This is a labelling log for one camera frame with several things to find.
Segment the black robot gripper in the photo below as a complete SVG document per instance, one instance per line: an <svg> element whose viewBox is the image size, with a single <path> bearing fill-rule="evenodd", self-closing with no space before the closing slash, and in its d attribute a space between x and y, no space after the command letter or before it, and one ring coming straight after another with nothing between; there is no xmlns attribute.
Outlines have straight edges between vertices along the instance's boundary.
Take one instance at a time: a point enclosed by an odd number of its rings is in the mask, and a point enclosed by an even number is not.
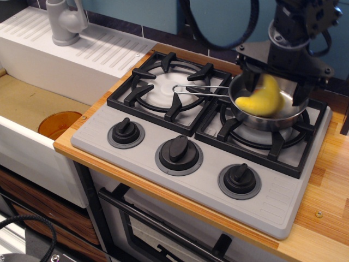
<svg viewBox="0 0 349 262"><path fill-rule="evenodd" d="M283 49L272 41L244 43L237 47L237 63L244 72L245 88L252 92L261 74L296 82L292 106L306 107L315 86L324 86L334 69L307 49Z"/></svg>

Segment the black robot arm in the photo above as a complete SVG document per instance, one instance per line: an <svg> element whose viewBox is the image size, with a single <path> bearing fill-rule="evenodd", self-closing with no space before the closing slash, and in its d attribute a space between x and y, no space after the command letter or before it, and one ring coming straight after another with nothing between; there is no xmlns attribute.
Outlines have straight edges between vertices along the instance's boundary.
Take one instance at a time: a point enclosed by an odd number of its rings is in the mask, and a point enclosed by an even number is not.
<svg viewBox="0 0 349 262"><path fill-rule="evenodd" d="M243 86L252 92L262 74L292 81L294 106L313 90L325 88L334 69L320 58L332 45L328 29L338 25L341 16L337 1L277 1L268 40L237 49Z"/></svg>

